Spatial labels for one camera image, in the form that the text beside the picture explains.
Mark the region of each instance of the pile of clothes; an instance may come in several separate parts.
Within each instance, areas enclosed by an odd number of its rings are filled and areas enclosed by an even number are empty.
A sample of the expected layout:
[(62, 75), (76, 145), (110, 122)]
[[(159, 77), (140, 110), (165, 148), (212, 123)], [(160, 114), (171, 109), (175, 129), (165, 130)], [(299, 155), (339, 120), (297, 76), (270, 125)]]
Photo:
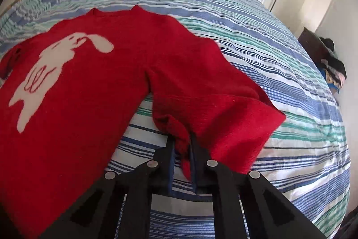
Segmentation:
[(320, 37), (320, 39), (328, 49), (330, 55), (326, 57), (326, 59), (322, 59), (321, 63), (316, 64), (316, 66), (325, 78), (332, 93), (339, 93), (344, 81), (347, 79), (344, 64), (337, 58), (334, 52), (333, 41), (329, 38), (325, 39)]
[(347, 214), (333, 239), (358, 238), (358, 207)]

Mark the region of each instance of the striped bedspread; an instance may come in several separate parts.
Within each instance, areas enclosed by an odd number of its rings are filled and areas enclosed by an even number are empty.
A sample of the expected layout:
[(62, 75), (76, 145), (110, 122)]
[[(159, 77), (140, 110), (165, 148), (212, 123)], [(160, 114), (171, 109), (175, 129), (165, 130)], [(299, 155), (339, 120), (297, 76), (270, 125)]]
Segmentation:
[[(349, 197), (350, 158), (341, 115), (321, 74), (290, 31), (256, 0), (21, 0), (0, 19), (0, 57), (18, 42), (97, 7), (171, 15), (198, 36), (210, 37), (284, 112), (252, 169), (260, 171), (328, 238)], [(132, 118), (108, 169), (133, 170), (167, 137), (155, 127), (152, 97)], [(210, 196), (192, 192), (178, 157), (173, 197), (153, 196), (151, 238), (214, 238)]]

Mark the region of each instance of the red sweater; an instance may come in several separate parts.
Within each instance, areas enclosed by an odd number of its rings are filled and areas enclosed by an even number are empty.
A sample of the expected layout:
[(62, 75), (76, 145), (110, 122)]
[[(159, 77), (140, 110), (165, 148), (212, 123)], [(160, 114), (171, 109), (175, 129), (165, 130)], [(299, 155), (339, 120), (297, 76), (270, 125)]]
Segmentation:
[(170, 16), (93, 9), (18, 44), (1, 60), (0, 200), (36, 238), (103, 173), (140, 102), (177, 137), (246, 173), (284, 121), (266, 93), (211, 39)]

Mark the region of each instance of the white wall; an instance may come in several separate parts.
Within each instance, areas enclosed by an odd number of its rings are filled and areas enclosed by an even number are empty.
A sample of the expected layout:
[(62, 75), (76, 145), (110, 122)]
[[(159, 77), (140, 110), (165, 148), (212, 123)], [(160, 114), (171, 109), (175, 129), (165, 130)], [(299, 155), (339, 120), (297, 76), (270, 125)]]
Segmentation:
[(334, 41), (335, 51), (347, 72), (337, 99), (352, 160), (348, 203), (351, 211), (358, 205), (358, 0), (333, 0), (316, 33)]
[(301, 25), (297, 28), (295, 36), (300, 36), (304, 27), (315, 32), (325, 16), (331, 1), (332, 0), (305, 0), (298, 13)]

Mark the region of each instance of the sweater sleeve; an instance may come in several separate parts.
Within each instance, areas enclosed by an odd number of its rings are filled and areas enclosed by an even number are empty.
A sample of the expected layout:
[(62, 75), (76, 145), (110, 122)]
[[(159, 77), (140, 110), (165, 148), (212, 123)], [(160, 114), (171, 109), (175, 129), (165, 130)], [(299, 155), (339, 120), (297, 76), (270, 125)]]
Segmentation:
[(26, 39), (21, 43), (15, 45), (10, 50), (6, 52), (2, 58), (0, 58), (0, 78), (6, 79), (10, 75), (11, 71), (14, 67), (26, 58), (26, 52), (28, 52), (31, 48), (31, 42), (38, 38), (41, 34), (38, 34), (32, 38)]
[(213, 40), (182, 28), (173, 36), (170, 47), (175, 50), (163, 49), (165, 56), (148, 72), (154, 122), (176, 137), (188, 179), (189, 132), (213, 159), (247, 173), (286, 117), (260, 86), (224, 58)]

